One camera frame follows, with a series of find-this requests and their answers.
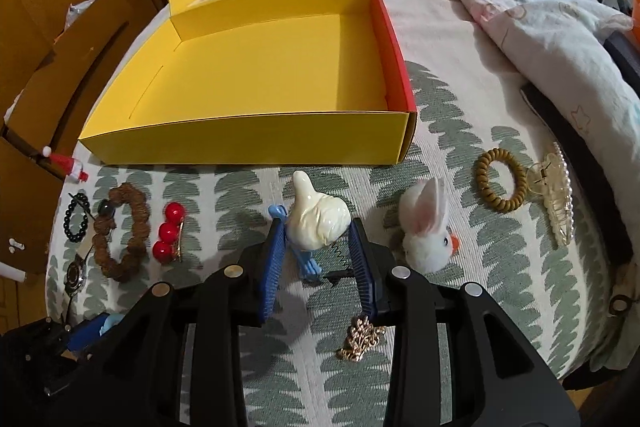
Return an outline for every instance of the blanket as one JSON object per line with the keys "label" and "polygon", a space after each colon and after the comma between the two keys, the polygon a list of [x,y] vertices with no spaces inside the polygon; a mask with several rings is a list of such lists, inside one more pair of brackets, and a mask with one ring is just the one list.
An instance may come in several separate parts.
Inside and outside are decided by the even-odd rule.
{"label": "blanket", "polygon": [[[640,100],[601,42],[630,18],[594,0],[461,0],[511,62],[582,136],[611,185],[640,261]],[[617,352],[622,369],[640,344],[634,307]]]}

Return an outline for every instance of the bunny ear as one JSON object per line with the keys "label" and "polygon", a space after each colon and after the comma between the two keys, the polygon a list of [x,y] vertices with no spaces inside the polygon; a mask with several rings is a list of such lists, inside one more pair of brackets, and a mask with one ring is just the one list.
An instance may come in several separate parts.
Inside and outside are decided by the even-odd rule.
{"label": "bunny ear", "polygon": [[428,180],[415,203],[418,233],[426,234],[441,230],[449,220],[449,201],[444,189],[444,180]]}

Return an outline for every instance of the black bead bracelet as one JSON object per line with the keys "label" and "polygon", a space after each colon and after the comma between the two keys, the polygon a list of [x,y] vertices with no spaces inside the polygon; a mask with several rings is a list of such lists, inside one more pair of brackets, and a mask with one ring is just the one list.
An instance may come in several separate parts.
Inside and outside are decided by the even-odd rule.
{"label": "black bead bracelet", "polygon": [[[84,192],[78,192],[78,194],[76,194],[76,198],[82,201],[85,206],[89,206],[89,198],[86,197],[86,194]],[[86,216],[86,214],[84,214],[82,216],[82,223],[80,223],[80,229],[78,230],[78,232],[71,232],[71,229],[69,228],[69,225],[71,224],[71,214],[73,213],[77,204],[78,202],[74,198],[71,198],[71,202],[66,208],[65,219],[63,221],[63,229],[65,230],[65,235],[72,243],[80,243],[80,241],[82,241],[82,238],[86,234],[87,227],[89,226],[89,218]]]}

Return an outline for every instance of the orange beak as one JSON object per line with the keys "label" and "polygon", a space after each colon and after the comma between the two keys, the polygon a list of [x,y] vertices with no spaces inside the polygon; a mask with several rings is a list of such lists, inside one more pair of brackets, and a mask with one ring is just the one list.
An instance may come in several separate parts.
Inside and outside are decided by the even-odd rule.
{"label": "orange beak", "polygon": [[460,240],[453,234],[451,234],[451,244],[453,246],[453,253],[455,254],[460,248]]}

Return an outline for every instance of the red bead hair clip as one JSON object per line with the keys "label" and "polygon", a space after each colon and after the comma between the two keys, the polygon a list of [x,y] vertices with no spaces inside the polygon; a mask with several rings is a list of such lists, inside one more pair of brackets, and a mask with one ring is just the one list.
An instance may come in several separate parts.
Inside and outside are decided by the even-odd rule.
{"label": "red bead hair clip", "polygon": [[182,262],[182,227],[186,211],[180,203],[172,201],[164,208],[165,222],[158,228],[159,241],[153,247],[153,254],[161,264],[170,263],[174,259]]}

